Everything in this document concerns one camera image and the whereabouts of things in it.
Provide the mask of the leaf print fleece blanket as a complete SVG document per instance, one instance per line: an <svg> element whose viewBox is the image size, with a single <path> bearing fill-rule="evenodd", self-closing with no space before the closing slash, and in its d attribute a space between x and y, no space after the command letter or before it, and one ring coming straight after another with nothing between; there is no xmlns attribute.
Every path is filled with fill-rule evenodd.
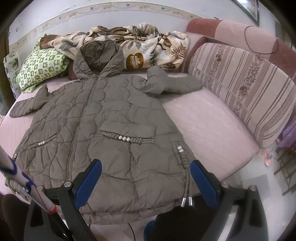
<svg viewBox="0 0 296 241"><path fill-rule="evenodd" d="M125 57L125 69L145 69L160 66L177 69L187 54L190 40L184 33L161 33L149 23L114 27L92 27L88 33L76 31L67 35L44 35L40 49L55 48L74 60L77 51L92 41L112 40L119 44Z"/></svg>

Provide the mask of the framed wall picture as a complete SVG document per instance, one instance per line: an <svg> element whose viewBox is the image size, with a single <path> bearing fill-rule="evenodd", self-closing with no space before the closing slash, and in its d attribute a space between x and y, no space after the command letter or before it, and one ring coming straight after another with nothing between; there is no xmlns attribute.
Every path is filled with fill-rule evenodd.
<svg viewBox="0 0 296 241"><path fill-rule="evenodd" d="M255 25L259 26L259 4L258 0L233 0L251 18Z"/></svg>

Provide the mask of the olive quilted hooded jacket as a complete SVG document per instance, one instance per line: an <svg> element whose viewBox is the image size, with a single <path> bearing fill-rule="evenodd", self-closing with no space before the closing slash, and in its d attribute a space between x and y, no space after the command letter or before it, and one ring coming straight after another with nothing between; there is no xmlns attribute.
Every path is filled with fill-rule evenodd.
<svg viewBox="0 0 296 241"><path fill-rule="evenodd" d="M12 118L34 115L14 158L36 184L59 187L101 161L101 176L80 209L92 225L139 221L192 197L194 155L159 96L202 84L190 75L169 77L159 66L146 77L124 75L124 65L119 44L90 42L74 60L76 81L53 92L43 86L10 110Z"/></svg>

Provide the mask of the striped floral cushion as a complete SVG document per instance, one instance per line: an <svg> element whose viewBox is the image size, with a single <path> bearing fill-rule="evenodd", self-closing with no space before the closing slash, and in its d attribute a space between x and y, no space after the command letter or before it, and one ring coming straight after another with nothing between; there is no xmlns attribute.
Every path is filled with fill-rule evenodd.
<svg viewBox="0 0 296 241"><path fill-rule="evenodd" d="M280 135L295 105L295 84L273 63L246 50L205 43L188 73L219 97L267 148Z"/></svg>

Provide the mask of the floral fabric by wall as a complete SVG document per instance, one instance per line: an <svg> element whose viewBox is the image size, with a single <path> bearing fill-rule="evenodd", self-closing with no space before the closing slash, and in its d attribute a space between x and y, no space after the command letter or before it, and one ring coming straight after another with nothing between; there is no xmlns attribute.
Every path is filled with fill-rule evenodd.
<svg viewBox="0 0 296 241"><path fill-rule="evenodd" d="M17 99L21 94L20 86L16 79L21 69L19 64L19 50L14 50L5 56L3 59L3 64L6 76L11 86L11 90L15 99Z"/></svg>

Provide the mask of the pink red padded headboard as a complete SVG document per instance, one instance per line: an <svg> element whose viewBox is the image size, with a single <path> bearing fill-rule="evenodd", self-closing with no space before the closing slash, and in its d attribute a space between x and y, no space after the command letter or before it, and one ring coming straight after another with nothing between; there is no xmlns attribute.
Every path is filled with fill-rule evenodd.
<svg viewBox="0 0 296 241"><path fill-rule="evenodd" d="M186 31L201 35L202 43L221 43L258 54L295 81L295 51L262 28L233 21L197 18L188 23Z"/></svg>

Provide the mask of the green white patterned pillow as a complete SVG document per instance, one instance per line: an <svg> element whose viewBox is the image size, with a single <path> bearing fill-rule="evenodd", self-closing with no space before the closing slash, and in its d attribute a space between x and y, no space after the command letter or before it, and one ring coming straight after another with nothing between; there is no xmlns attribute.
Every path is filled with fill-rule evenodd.
<svg viewBox="0 0 296 241"><path fill-rule="evenodd" d="M22 93L31 93L43 81L67 70L70 59L55 48L41 49L40 39L23 62L16 80Z"/></svg>

